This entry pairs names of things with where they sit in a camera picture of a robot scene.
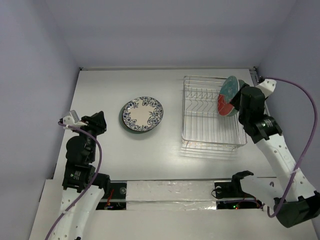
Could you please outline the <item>red and teal plate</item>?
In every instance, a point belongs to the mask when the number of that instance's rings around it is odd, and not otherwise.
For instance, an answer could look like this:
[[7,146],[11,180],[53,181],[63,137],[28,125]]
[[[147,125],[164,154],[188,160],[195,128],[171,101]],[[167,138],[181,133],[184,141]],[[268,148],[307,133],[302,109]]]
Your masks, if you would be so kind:
[[240,89],[239,80],[235,76],[229,76],[223,83],[217,99],[218,114],[222,117],[231,117],[237,113],[231,100]]

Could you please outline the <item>green rimmed plate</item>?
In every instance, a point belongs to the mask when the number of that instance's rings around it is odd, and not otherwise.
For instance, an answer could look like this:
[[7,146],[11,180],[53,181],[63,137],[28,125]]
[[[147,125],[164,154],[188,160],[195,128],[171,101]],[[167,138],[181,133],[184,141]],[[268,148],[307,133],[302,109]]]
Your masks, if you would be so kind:
[[243,87],[245,87],[247,84],[242,79],[238,80],[238,91],[240,91]]

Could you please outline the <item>blue floral white plate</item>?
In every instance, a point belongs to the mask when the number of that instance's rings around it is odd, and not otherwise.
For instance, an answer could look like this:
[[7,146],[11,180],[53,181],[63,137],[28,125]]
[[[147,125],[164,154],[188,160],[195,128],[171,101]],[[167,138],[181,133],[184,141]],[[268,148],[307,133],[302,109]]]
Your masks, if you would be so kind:
[[144,133],[160,124],[164,116],[164,108],[157,99],[141,96],[126,103],[120,115],[128,129]]

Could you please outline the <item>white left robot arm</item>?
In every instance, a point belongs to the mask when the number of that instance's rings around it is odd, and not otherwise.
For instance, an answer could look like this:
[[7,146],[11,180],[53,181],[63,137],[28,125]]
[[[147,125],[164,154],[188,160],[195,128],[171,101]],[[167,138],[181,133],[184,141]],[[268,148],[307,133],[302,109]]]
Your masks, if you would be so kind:
[[107,130],[104,112],[79,118],[71,110],[58,125],[76,136],[66,143],[66,164],[58,218],[50,227],[47,240],[82,240],[100,200],[110,194],[110,177],[94,167],[96,153],[103,156],[97,137]]

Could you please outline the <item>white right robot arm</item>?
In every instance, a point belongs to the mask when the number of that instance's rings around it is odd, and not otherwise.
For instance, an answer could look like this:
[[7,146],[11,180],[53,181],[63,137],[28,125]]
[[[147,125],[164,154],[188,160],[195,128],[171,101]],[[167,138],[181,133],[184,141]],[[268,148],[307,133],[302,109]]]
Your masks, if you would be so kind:
[[272,167],[281,190],[263,182],[248,170],[233,175],[230,190],[235,196],[250,194],[267,206],[270,218],[286,228],[320,214],[320,194],[301,172],[276,120],[264,113],[265,99],[275,89],[271,80],[253,87],[244,84],[230,102],[238,110],[244,131]]

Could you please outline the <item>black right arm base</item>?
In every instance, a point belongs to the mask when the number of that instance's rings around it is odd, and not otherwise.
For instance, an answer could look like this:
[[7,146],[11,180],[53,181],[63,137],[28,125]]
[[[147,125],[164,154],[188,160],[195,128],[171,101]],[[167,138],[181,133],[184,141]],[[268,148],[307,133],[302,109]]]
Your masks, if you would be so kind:
[[215,182],[214,188],[211,191],[211,195],[216,198],[217,200],[221,199],[245,199],[245,198],[254,198],[253,195],[246,193],[243,191],[241,187],[241,180],[248,176],[253,176],[254,174],[249,171],[241,171],[235,173],[231,181],[222,181],[222,182]]

